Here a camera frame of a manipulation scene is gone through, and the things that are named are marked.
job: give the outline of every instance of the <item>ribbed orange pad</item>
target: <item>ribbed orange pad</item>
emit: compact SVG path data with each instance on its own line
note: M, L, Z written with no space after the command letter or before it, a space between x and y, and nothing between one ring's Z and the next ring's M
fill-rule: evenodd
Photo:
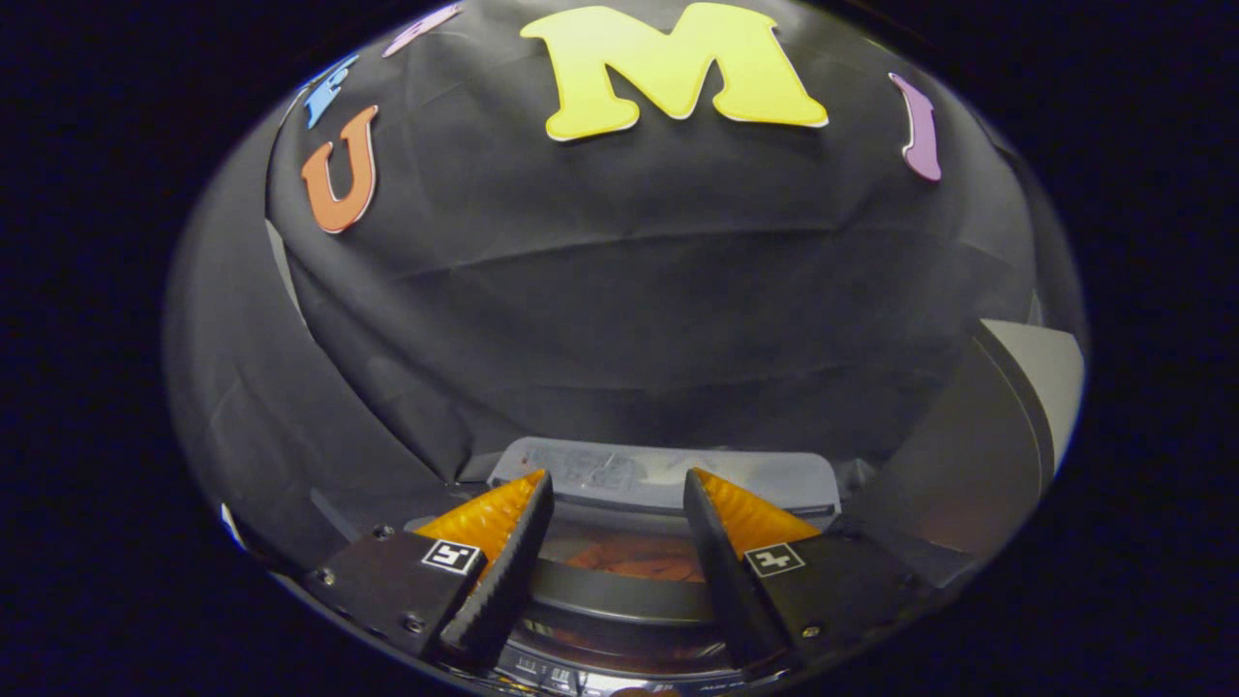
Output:
M700 468L693 468L693 472L701 479L737 557L743 557L750 550L821 535L812 525L722 478Z
M534 487L545 475L546 470L538 470L492 489L477 499L447 511L414 532L435 540L481 547L487 560L486 568L478 577L481 581L491 571L494 561L499 558L499 552L503 552L503 546L508 543L508 536L517 527L520 514L529 504Z

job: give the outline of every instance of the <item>black background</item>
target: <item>black background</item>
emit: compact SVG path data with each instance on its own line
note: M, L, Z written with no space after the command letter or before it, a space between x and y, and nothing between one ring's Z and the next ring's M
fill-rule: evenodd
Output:
M1007 553L949 610L805 692L1234 693L1222 650L1235 645L1235 524L1207 510L1239 462L1222 435L1239 232L1222 108L1237 61L1222 46L1235 24L1222 2L871 5L935 47L878 31L1041 172L1073 233L1094 371L1062 474ZM16 647L4 662L22 693L446 690L330 626L233 546L185 468L159 375L169 260L228 147L290 89L426 9L5 10L19 116L2 232L17 310L6 489L24 555L5 565Z

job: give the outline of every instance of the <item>yellow letter m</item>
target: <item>yellow letter m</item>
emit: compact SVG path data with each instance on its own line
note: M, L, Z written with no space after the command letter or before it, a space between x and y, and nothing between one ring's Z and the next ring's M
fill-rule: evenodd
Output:
M610 7L580 7L527 25L520 36L546 42L559 83L559 111L546 134L575 140L631 128L637 104L611 89L607 66L673 119L693 114L710 64L724 88L714 98L737 121L802 126L826 124L826 109L800 84L774 38L774 20L730 5L695 2L672 33Z

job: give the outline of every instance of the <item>screw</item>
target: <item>screw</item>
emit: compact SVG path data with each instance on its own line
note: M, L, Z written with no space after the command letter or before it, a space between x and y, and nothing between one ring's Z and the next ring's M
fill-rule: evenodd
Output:
M401 626L404 626L404 630L409 634L421 634L421 630L426 629L426 623L418 619L418 615L408 613L404 615Z

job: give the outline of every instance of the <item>letter u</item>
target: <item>letter u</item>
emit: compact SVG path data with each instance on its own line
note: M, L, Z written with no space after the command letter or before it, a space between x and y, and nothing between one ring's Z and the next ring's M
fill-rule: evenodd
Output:
M353 187L347 196L337 198L331 187L331 175L327 170L331 141L310 155L301 167L301 178L306 182L306 193L310 197L310 209L323 232L337 234L344 230L359 220L370 206L378 178L370 121L378 113L378 106L363 109L339 131L339 136L348 144L348 166L353 172Z

